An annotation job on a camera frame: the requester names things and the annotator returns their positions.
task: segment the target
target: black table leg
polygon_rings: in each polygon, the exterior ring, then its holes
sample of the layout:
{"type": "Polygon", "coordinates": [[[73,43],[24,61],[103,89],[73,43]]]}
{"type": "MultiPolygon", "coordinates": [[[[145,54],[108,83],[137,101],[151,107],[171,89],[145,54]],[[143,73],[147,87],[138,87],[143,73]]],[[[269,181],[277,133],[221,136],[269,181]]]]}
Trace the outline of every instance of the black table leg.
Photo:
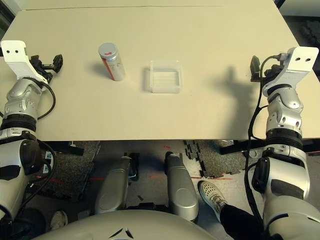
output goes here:
{"type": "Polygon", "coordinates": [[[84,155],[85,150],[83,148],[70,146],[69,141],[46,141],[46,143],[56,152],[78,156],[84,155]]]}

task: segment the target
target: person's leg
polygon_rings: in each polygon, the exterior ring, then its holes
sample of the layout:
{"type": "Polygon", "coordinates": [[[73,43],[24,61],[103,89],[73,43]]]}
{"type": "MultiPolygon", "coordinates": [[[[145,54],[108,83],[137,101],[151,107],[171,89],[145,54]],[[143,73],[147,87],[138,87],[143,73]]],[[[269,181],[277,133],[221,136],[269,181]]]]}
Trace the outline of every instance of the person's leg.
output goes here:
{"type": "Polygon", "coordinates": [[[248,212],[226,204],[220,212],[224,230],[235,240],[259,240],[263,229],[257,219],[248,212]]]}
{"type": "Polygon", "coordinates": [[[202,199],[213,209],[224,230],[235,240],[258,240],[263,229],[256,218],[235,206],[228,205],[224,195],[211,182],[200,181],[199,193],[202,199]]]}

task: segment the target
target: silver can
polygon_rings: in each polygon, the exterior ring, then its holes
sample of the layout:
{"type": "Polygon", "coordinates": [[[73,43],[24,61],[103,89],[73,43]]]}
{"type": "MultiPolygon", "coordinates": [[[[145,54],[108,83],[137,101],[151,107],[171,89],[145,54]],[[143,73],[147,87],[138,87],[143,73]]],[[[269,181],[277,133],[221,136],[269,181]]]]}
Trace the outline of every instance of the silver can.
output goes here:
{"type": "Polygon", "coordinates": [[[99,55],[112,80],[121,81],[125,78],[125,69],[116,45],[110,42],[102,44],[99,55]]]}

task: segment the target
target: red label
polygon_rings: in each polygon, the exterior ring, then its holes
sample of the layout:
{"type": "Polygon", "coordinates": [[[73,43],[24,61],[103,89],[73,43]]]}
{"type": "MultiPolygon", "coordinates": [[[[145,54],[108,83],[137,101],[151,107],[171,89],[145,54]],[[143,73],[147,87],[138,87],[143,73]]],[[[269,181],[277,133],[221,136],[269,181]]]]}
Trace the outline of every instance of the red label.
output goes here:
{"type": "Polygon", "coordinates": [[[110,71],[110,68],[109,68],[109,66],[108,66],[107,60],[105,60],[104,58],[102,58],[102,62],[104,63],[106,69],[108,69],[109,75],[110,75],[110,77],[112,78],[112,80],[115,81],[115,78],[114,78],[114,76],[112,75],[112,73],[111,73],[111,71],[110,71]]]}

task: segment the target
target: wall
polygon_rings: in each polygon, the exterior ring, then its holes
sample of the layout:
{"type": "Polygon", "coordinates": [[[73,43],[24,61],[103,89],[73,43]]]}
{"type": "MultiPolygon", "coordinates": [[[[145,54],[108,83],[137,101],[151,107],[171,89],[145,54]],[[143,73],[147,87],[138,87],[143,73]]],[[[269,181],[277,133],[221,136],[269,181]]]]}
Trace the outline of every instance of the wall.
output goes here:
{"type": "Polygon", "coordinates": [[[320,17],[320,0],[286,0],[279,10],[283,16],[320,17]]]}
{"type": "Polygon", "coordinates": [[[2,0],[2,2],[11,10],[15,15],[21,10],[26,0],[2,0]]]}

